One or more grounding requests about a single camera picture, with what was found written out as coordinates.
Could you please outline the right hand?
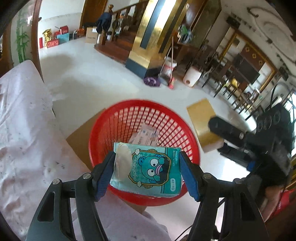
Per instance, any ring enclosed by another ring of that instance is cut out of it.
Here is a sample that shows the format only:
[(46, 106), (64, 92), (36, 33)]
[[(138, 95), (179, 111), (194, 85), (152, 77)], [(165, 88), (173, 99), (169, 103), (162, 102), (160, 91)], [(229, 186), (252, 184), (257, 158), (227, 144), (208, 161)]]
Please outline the right hand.
[(282, 186), (270, 186), (265, 189), (264, 199), (259, 208), (264, 222), (266, 222), (276, 210), (278, 202), (280, 201), (281, 192)]

